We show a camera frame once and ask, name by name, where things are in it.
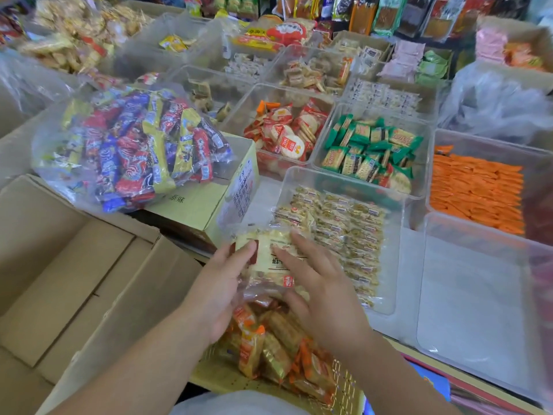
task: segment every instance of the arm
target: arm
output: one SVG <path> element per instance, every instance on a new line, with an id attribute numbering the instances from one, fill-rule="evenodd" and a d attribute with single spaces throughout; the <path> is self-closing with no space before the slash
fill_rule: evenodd
<path id="1" fill-rule="evenodd" d="M 219 249 L 181 306 L 50 415 L 168 414 L 204 350 L 230 322 L 238 276 L 254 251 L 246 244 L 228 257 L 228 247 Z"/>
<path id="2" fill-rule="evenodd" d="M 331 351 L 355 378 L 379 415 L 460 415 L 403 357 L 373 331 L 350 280 L 330 252 L 297 233 L 295 245 L 307 262 L 273 252 L 309 293 L 309 302 L 290 291 L 288 305 L 318 343 Z"/>

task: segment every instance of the clear plastic bag of snacks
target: clear plastic bag of snacks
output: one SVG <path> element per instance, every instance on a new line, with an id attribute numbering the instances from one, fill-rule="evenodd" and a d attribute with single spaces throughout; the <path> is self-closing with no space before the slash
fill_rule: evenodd
<path id="1" fill-rule="evenodd" d="M 294 277 L 272 250 L 272 245 L 275 245 L 285 249 L 292 256 L 305 259 L 306 257 L 292 244 L 290 232 L 293 229 L 294 226 L 284 220 L 269 225 L 247 224 L 228 228 L 233 242 L 231 250 L 238 250 L 251 240 L 256 243 L 256 251 L 248 261 L 240 280 L 239 290 L 245 296 L 262 293 L 281 294 L 295 287 Z"/>
<path id="2" fill-rule="evenodd" d="M 76 207 L 133 211 L 186 181 L 209 181 L 230 145 L 181 86 L 133 84 L 52 109 L 34 134 L 33 169 Z"/>

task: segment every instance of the forearm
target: forearm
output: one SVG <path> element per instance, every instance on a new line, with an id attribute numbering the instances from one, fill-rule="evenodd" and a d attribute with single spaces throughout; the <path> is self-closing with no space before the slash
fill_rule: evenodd
<path id="1" fill-rule="evenodd" d="M 344 361 L 378 415 L 460 415 L 424 381 L 381 334 L 372 332 L 364 350 Z"/>
<path id="2" fill-rule="evenodd" d="M 209 345 L 209 327 L 180 306 L 50 415 L 166 415 Z"/>

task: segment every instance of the person's right hand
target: person's right hand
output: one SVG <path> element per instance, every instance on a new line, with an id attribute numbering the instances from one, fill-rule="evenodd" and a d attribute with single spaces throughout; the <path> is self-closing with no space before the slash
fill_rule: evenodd
<path id="1" fill-rule="evenodd" d="M 317 343 L 339 360 L 355 358 L 370 345 L 373 331 L 351 281 L 326 248 L 297 232 L 291 237 L 307 260 L 276 246 L 273 253 L 307 290 L 309 301 L 293 290 L 284 294 L 284 300 Z"/>

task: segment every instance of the person's left hand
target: person's left hand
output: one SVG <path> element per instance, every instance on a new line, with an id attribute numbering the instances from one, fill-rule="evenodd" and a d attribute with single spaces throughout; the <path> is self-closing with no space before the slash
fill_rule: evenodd
<path id="1" fill-rule="evenodd" d="M 220 247 L 199 273 L 184 299 L 183 306 L 200 318 L 209 329 L 209 341 L 223 335 L 232 317 L 231 301 L 238 289 L 238 278 L 255 252 L 255 242 L 242 246 L 229 256 L 230 244 Z"/>

